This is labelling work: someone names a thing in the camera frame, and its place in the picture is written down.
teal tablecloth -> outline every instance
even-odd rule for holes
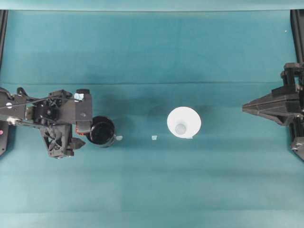
[[[0,158],[0,227],[302,227],[287,129],[241,112],[294,61],[289,11],[10,11],[1,86],[89,88],[123,140],[58,161],[18,127]],[[192,140],[167,129],[183,105],[203,121]]]

black container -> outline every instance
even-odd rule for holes
[[[109,147],[115,140],[114,123],[107,117],[96,116],[93,118],[91,132],[86,134],[87,139],[98,147]]]

